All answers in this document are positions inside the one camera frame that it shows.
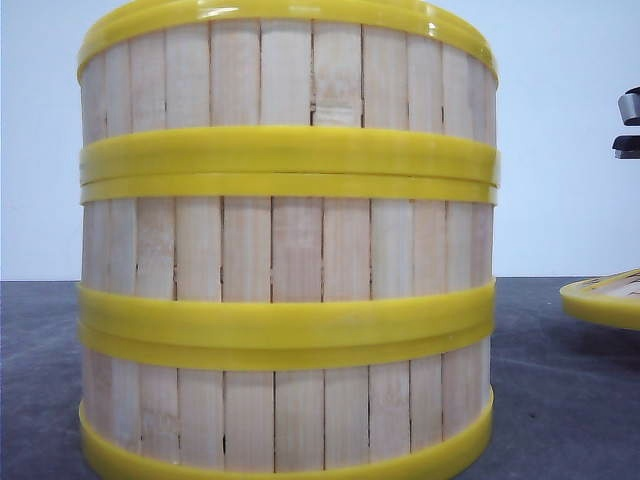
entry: white wall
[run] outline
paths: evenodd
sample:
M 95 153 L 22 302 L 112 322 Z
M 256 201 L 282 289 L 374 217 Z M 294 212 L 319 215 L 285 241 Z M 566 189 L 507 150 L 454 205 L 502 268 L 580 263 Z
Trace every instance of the white wall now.
M 4 280 L 79 277 L 75 56 L 91 23 L 120 3 L 2 3 Z M 640 85 L 640 2 L 438 4 L 482 31 L 499 61 L 496 274 L 640 266 L 640 161 L 614 160 L 610 149 L 630 130 L 617 98 Z

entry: light wood slat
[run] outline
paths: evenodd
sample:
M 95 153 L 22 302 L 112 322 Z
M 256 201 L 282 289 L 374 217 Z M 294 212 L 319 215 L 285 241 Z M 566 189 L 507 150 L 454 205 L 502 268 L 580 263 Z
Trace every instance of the light wood slat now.
M 471 108 L 472 138 L 476 142 L 487 142 L 487 88 L 486 67 L 475 57 L 467 55 L 469 78 L 469 107 Z
M 132 130 L 166 128 L 165 34 L 131 40 Z M 137 202 L 136 295 L 175 298 L 173 279 L 175 202 L 144 198 Z M 140 410 L 145 456 L 178 462 L 177 369 L 140 366 Z
M 106 132 L 105 57 L 97 55 L 81 79 L 83 142 L 89 145 Z M 109 202 L 91 202 L 84 209 L 82 282 L 89 288 L 106 290 L 108 285 Z M 102 354 L 86 350 L 83 355 L 85 406 L 91 424 L 111 437 L 111 362 Z
M 262 22 L 261 123 L 308 125 L 311 23 Z M 274 302 L 320 301 L 322 201 L 274 198 Z M 275 376 L 275 469 L 321 470 L 324 457 L 322 370 Z
M 443 45 L 444 133 L 474 139 L 483 135 L 481 99 L 475 93 L 470 57 Z M 447 289 L 468 289 L 474 281 L 474 206 L 447 203 Z M 443 355 L 443 434 L 450 438 L 471 423 L 482 408 L 482 342 Z
M 106 55 L 106 109 L 109 137 L 131 133 L 131 70 L 129 43 L 119 43 Z M 111 200 L 109 221 L 109 291 L 135 293 L 137 213 L 134 199 Z M 138 364 L 111 359 L 113 440 L 140 451 L 140 387 Z
M 442 133 L 442 45 L 407 37 L 409 129 Z M 446 291 L 446 202 L 414 203 L 414 294 Z M 411 450 L 442 440 L 442 356 L 411 361 Z
M 260 27 L 254 20 L 211 26 L 214 125 L 259 120 Z M 223 301 L 271 300 L 271 199 L 224 199 Z M 273 373 L 225 372 L 225 469 L 274 469 Z
M 166 33 L 167 128 L 207 126 L 209 26 Z M 218 197 L 176 199 L 176 297 L 220 301 L 221 218 Z M 222 372 L 179 369 L 180 462 L 222 469 Z
M 493 205 L 474 203 L 472 207 L 471 285 L 479 287 L 491 280 Z
M 363 27 L 364 126 L 407 130 L 407 40 L 401 32 Z M 371 202 L 372 298 L 413 294 L 413 205 Z M 369 368 L 372 462 L 410 450 L 409 362 Z
M 496 138 L 496 89 L 498 83 L 493 73 L 488 68 L 483 68 L 484 83 L 483 88 L 485 92 L 485 138 L 484 142 L 497 146 Z M 486 209 L 486 224 L 483 229 L 482 242 L 485 248 L 484 262 L 482 271 L 485 275 L 485 280 L 489 281 L 493 277 L 493 224 L 494 224 L 494 206 L 485 205 Z M 486 338 L 482 342 L 482 368 L 481 368 L 481 384 L 482 395 L 481 401 L 483 404 L 489 401 L 489 392 L 491 389 L 491 338 Z
M 361 27 L 314 22 L 314 125 L 360 127 Z M 323 301 L 370 298 L 370 202 L 326 198 Z M 366 366 L 325 371 L 325 468 L 369 461 L 369 372 Z
M 491 337 L 480 342 L 480 408 L 489 402 L 491 392 Z

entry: yellow band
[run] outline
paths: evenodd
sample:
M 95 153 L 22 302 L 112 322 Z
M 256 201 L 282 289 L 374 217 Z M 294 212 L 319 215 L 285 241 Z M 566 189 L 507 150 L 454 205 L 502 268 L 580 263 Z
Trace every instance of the yellow band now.
M 564 311 L 587 322 L 640 330 L 640 298 L 598 293 L 598 288 L 634 274 L 640 274 L 640 270 L 566 285 L 560 289 Z
M 488 145 L 428 133 L 291 126 L 186 128 L 89 145 L 81 154 L 80 179 L 83 202 L 273 195 L 495 203 L 497 157 Z
M 347 22 L 422 35 L 476 57 L 497 78 L 489 45 L 473 26 L 418 0 L 137 0 L 89 30 L 78 54 L 78 78 L 94 55 L 123 40 L 178 25 L 249 18 Z
M 80 406 L 82 450 L 89 465 L 104 480 L 445 480 L 471 465 L 491 438 L 493 393 L 480 416 L 465 430 L 432 447 L 391 460 L 292 473 L 239 473 L 173 465 L 128 452 L 89 425 Z
M 447 352 L 493 331 L 495 284 L 327 303 L 155 300 L 79 287 L 79 336 L 118 358 L 182 368 L 300 370 Z

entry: wooden barrel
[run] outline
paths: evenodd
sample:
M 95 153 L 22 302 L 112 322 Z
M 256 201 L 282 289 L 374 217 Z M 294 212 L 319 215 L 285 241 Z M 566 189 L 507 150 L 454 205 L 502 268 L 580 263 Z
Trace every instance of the wooden barrel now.
M 101 476 L 440 479 L 480 455 L 497 80 L 473 27 L 412 0 L 137 0 L 78 78 Z

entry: dark gray surface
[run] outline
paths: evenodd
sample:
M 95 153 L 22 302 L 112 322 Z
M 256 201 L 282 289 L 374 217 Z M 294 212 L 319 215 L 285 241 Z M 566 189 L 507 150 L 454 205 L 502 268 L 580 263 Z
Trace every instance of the dark gray surface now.
M 494 435 L 460 480 L 640 478 L 640 332 L 564 315 L 569 281 L 499 280 Z M 75 315 L 72 283 L 2 284 L 3 479 L 96 478 L 78 444 Z

